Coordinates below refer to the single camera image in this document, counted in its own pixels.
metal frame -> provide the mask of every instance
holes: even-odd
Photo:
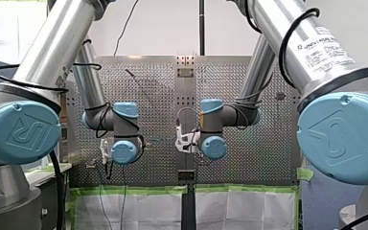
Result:
[[[99,62],[103,66],[103,70],[100,71],[100,77],[102,79],[103,91],[105,96],[109,101],[114,100],[128,100],[125,95],[118,94],[118,87],[121,85],[129,85],[128,80],[124,76],[128,76],[128,74],[124,74],[123,68],[133,68],[135,72],[137,72],[138,76],[151,78],[154,84],[144,85],[144,88],[148,90],[156,90],[158,93],[154,93],[151,96],[157,99],[158,104],[169,104],[166,106],[166,109],[163,111],[150,111],[149,114],[141,113],[141,117],[139,118],[139,125],[141,129],[145,132],[149,132],[149,134],[154,135],[154,132],[160,131],[161,129],[148,129],[146,126],[152,121],[160,120],[160,117],[163,116],[165,123],[171,123],[170,125],[163,126],[163,128],[171,129],[171,131],[163,130],[163,134],[175,138],[174,126],[175,126],[175,116],[176,112],[179,108],[183,106],[191,106],[195,109],[199,107],[199,102],[201,97],[215,97],[222,98],[226,100],[228,103],[233,102],[235,97],[239,93],[239,89],[242,87],[242,80],[244,78],[247,65],[249,63],[250,57],[192,57],[192,56],[178,56],[178,57],[98,57],[97,62]],[[160,71],[160,68],[165,68],[167,72]],[[219,77],[210,76],[211,79],[205,79],[203,77],[205,73],[203,71],[212,71],[214,73],[219,73],[219,75],[229,76],[230,80],[225,82],[221,81],[219,86],[211,83],[211,80],[217,81],[219,83]],[[298,103],[298,94],[296,91],[291,91],[290,88],[283,82],[280,78],[279,71],[276,68],[275,78],[271,85],[267,88],[267,93],[269,95],[264,95],[263,99],[263,117],[261,122],[256,127],[250,127],[246,133],[241,134],[241,137],[244,135],[248,135],[247,139],[242,139],[242,143],[247,141],[247,143],[261,143],[262,146],[273,145],[273,151],[280,152],[277,154],[267,152],[268,155],[263,155],[263,158],[266,158],[267,162],[265,162],[266,168],[257,167],[256,162],[253,160],[257,159],[256,155],[248,155],[247,152],[244,152],[245,148],[237,149],[241,153],[237,152],[237,157],[233,158],[232,156],[226,157],[220,162],[212,163],[208,168],[207,167],[199,168],[199,179],[196,183],[242,183],[242,184],[263,184],[263,185],[294,185],[297,184],[296,180],[296,172],[295,169],[299,167],[300,164],[300,154],[299,148],[296,141],[295,131],[297,130],[296,121],[298,119],[298,114],[296,112],[296,105]],[[162,89],[158,88],[158,81],[168,81],[169,92],[161,92]],[[119,82],[118,87],[111,83]],[[72,82],[72,79],[69,80],[69,88],[70,93],[67,95],[68,98],[68,116],[69,116],[69,127],[68,127],[68,139],[69,139],[69,158],[70,162],[75,164],[74,169],[71,172],[70,182],[73,187],[83,187],[83,186],[98,186],[100,183],[98,177],[104,176],[104,168],[100,162],[101,154],[99,149],[100,140],[95,140],[95,131],[88,131],[81,129],[81,114],[82,114],[82,106],[81,99],[78,96],[78,92],[76,91],[75,83]],[[202,88],[199,87],[199,84],[203,84],[203,87],[215,87],[214,90],[210,90],[213,95],[203,95]],[[277,92],[276,87],[279,88],[279,92],[282,91],[286,98],[284,101],[273,101],[275,95],[273,92]],[[127,92],[129,95],[132,95],[132,92],[136,89],[129,90]],[[141,104],[142,96],[136,95],[136,99],[134,101],[140,101],[139,107],[143,107]],[[273,118],[272,113],[265,112],[265,106],[278,106],[278,119]],[[185,111],[182,113],[181,123],[183,125],[185,132],[191,132],[192,128],[196,126],[196,115],[192,111]],[[278,134],[281,127],[286,127],[285,133],[282,136],[278,136],[279,140],[271,139],[274,134]],[[239,134],[239,131],[234,130],[233,127],[229,127],[225,129],[225,133],[233,136],[233,133]],[[261,141],[256,141],[253,138],[258,138],[259,135],[264,136],[266,139],[262,139]],[[196,163],[199,158],[194,157],[191,154],[186,154],[182,152],[178,152],[173,145],[173,141],[162,143],[159,146],[154,146],[155,148],[159,148],[158,150],[164,150],[166,145],[168,147],[168,153],[157,152],[151,155],[151,150],[148,151],[148,155],[145,156],[141,160],[141,162],[136,163],[136,165],[129,166],[126,168],[126,176],[127,182],[130,185],[136,186],[166,186],[166,185],[177,185],[177,184],[194,184],[195,181],[179,181],[178,180],[178,171],[182,170],[196,170]],[[91,145],[90,143],[98,142],[98,153],[87,152],[86,150],[81,150],[86,146]],[[282,147],[278,143],[286,143],[286,147]],[[170,162],[173,165],[169,165],[166,167],[160,167],[159,161],[166,160],[164,157],[170,157]],[[276,168],[281,168],[280,172],[276,172]],[[225,177],[229,172],[236,172],[238,169],[238,177]],[[153,176],[149,176],[149,171],[160,171],[160,173],[153,173]],[[211,173],[218,173],[219,177],[216,180],[211,180],[207,178],[211,178]],[[256,179],[259,177],[259,173],[267,173],[267,179]],[[113,179],[110,181],[102,181],[102,183],[106,184],[123,184],[123,180],[121,177],[122,171],[121,167],[114,166]],[[168,181],[163,181],[157,176],[168,175]]]

pegboard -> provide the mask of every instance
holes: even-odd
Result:
[[[197,57],[196,108],[206,98],[232,103],[242,89],[248,63],[246,57]],[[261,120],[255,126],[246,130],[224,128],[228,154],[216,162],[197,164],[197,183],[295,183],[299,153],[292,152],[296,149],[292,145],[297,145],[293,122],[298,96],[284,82],[277,67],[262,101]]]
[[[81,96],[73,79],[68,81],[68,149],[73,163],[70,174],[72,187],[123,184],[123,174],[129,185],[178,184],[177,170],[183,167],[184,153],[177,152],[174,145],[177,108],[183,102],[199,108],[199,102],[204,98],[233,102],[241,90],[250,57],[195,57],[187,66],[194,69],[194,75],[185,81],[177,77],[183,67],[180,61],[177,62],[178,58],[182,57],[97,58],[103,66],[100,78],[106,99],[111,103],[138,103],[140,131],[149,144],[141,160],[125,167],[125,173],[114,165],[110,180],[105,179],[100,140],[95,138],[94,130],[81,123]],[[283,101],[275,99],[279,92],[287,95]],[[196,156],[186,166],[198,169],[198,183],[292,184],[295,163],[299,159],[298,152],[291,154],[291,145],[296,144],[291,123],[297,100],[280,79],[278,71],[264,92],[263,100],[262,119],[258,125],[246,131],[232,127],[224,130],[229,144],[229,154],[225,158],[198,167],[199,158]]]

silver arm segment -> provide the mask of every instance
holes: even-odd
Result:
[[[95,62],[92,44],[89,38],[86,38],[85,41],[77,55],[76,63]],[[85,66],[75,66],[74,76],[77,87],[82,92],[81,99],[84,108],[92,109],[104,106],[106,100],[98,71],[94,68],[86,68]]]
[[[95,8],[89,1],[57,1],[13,79],[65,87],[68,72],[94,19]],[[32,90],[58,102],[55,92]]]
[[[76,59],[84,64],[94,62],[91,45],[83,41],[108,3],[57,1],[13,81],[0,83],[0,164],[31,163],[56,146],[61,108],[58,91],[52,90],[65,87]],[[106,103],[98,73],[91,66],[75,68],[75,74],[86,109],[83,121],[97,130],[97,135],[99,130],[114,131],[112,154],[117,163],[136,161],[143,143],[138,133],[136,103]]]
[[[255,52],[250,59],[241,93],[237,98],[240,103],[258,104],[262,98],[262,89],[269,83],[272,73],[274,52],[263,35],[259,37]]]

black cable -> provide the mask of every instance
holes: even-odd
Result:
[[[112,177],[112,170],[113,170],[113,161],[110,163],[110,169],[109,169],[109,173],[106,172],[106,179],[110,180],[110,178]]]
[[[55,151],[52,150],[50,152],[50,158],[52,159],[53,168],[55,169],[56,176],[56,184],[57,184],[57,225],[56,229],[62,229],[62,221],[64,217],[64,191],[62,190],[64,187],[64,183],[62,181],[61,170],[59,168],[59,163],[55,154]]]
[[[345,225],[343,228],[341,228],[340,230],[352,230],[355,226],[360,225],[361,223],[365,222],[368,220],[368,215],[363,216],[361,218],[358,218],[357,220]]]
[[[286,83],[295,88],[294,83],[289,79],[288,77],[288,70],[286,68],[286,50],[288,46],[289,39],[292,36],[292,33],[297,29],[297,27],[300,25],[302,21],[305,19],[311,17],[311,16],[319,16],[320,10],[318,8],[311,8],[307,11],[305,11],[303,14],[301,14],[299,17],[297,17],[292,23],[289,29],[287,30],[285,37],[283,38],[282,44],[280,46],[279,51],[279,67],[280,67],[280,73],[282,74],[283,79],[286,81]]]
[[[103,138],[107,134],[106,130],[103,134],[100,135],[100,130],[104,129],[103,122],[110,108],[111,108],[110,103],[106,103],[106,109],[103,110],[103,113],[101,113],[100,122],[98,123],[97,129],[95,129],[95,137],[97,138]]]
[[[136,76],[132,73],[132,72],[130,72],[130,70],[128,70],[128,69],[125,69],[125,71],[133,78],[133,80],[136,82],[136,84],[139,86],[139,88],[140,88],[140,91],[142,91],[142,93],[148,98],[148,101],[149,101],[149,103],[151,104],[151,106],[153,107],[153,108],[155,108],[155,106],[154,106],[154,103],[153,103],[153,101],[152,101],[152,99],[149,97],[149,95],[146,93],[146,91],[145,91],[145,89],[142,87],[142,84],[141,83],[139,83],[139,81],[136,79]]]
[[[244,11],[245,11],[245,16],[246,16],[247,22],[249,23],[250,27],[253,28],[253,30],[255,30],[255,32],[261,34],[262,31],[250,19],[248,0],[244,0]]]
[[[106,218],[106,221],[108,222],[108,225],[110,227],[110,230],[113,230],[112,228],[112,224],[110,223],[110,220],[106,214],[106,211],[105,211],[105,208],[104,208],[104,202],[103,202],[103,193],[102,193],[102,190],[103,190],[103,186],[100,187],[100,201],[101,201],[101,206],[103,207],[103,215],[105,216]]]
[[[101,70],[103,67],[97,63],[74,63],[76,66],[93,66],[95,70]]]
[[[19,67],[19,64],[0,65],[0,70],[12,69],[12,68],[17,68],[17,67]],[[9,79],[9,78],[7,78],[3,75],[0,75],[0,80],[7,81],[7,82],[10,82],[12,84],[23,86],[23,87],[31,87],[31,88],[37,88],[37,89],[51,90],[51,91],[56,91],[56,92],[60,92],[60,93],[67,93],[69,91],[66,88],[46,87],[46,86],[43,86],[43,85],[26,83],[26,82],[22,82],[22,81],[18,81],[18,80],[12,80],[12,79]]]
[[[125,122],[129,123],[131,126],[136,127],[136,129],[139,131],[140,128],[139,126],[137,126],[136,124],[134,124],[133,122],[131,122],[131,120],[129,120],[128,118],[121,116],[119,113],[115,112],[116,115],[118,115],[118,117],[120,117],[122,120],[124,120]]]
[[[118,41],[116,42],[116,48],[115,48],[115,52],[113,53],[113,56],[116,56],[116,53],[118,52],[119,49],[119,42],[121,41],[122,37],[125,34],[125,30],[127,29],[127,23],[129,23],[129,20],[133,14],[134,9],[136,8],[137,3],[139,2],[139,0],[136,0],[136,2],[134,2],[132,9],[130,10],[129,16],[127,17],[127,20],[125,22],[125,26],[124,29],[122,30],[121,35],[118,37]]]
[[[123,230],[124,226],[123,226],[123,222],[124,222],[124,211],[125,211],[125,203],[127,201],[127,177],[125,175],[125,166],[122,166],[122,177],[124,180],[124,201],[122,202],[122,210],[121,210],[121,226],[120,226],[120,230]]]
[[[265,91],[265,89],[267,89],[268,88],[268,86],[270,85],[270,83],[271,83],[271,80],[273,79],[273,74],[271,74],[271,76],[270,76],[270,79],[268,79],[268,81],[265,83],[265,85],[264,86],[262,86],[262,88],[258,91],[258,92],[256,92],[256,93],[253,93],[253,94],[251,94],[251,95],[249,95],[249,96],[246,96],[246,97],[244,97],[244,98],[236,98],[235,99],[235,101],[237,102],[237,103],[239,103],[239,104],[251,104],[251,103],[242,103],[242,102],[239,102],[240,100],[247,100],[247,99],[251,99],[251,98],[253,98],[253,97],[256,97],[256,96],[258,96],[259,94],[261,94],[261,93],[263,93],[264,91]],[[260,104],[262,101],[257,101],[257,102],[255,102],[255,103],[253,103],[253,104]]]

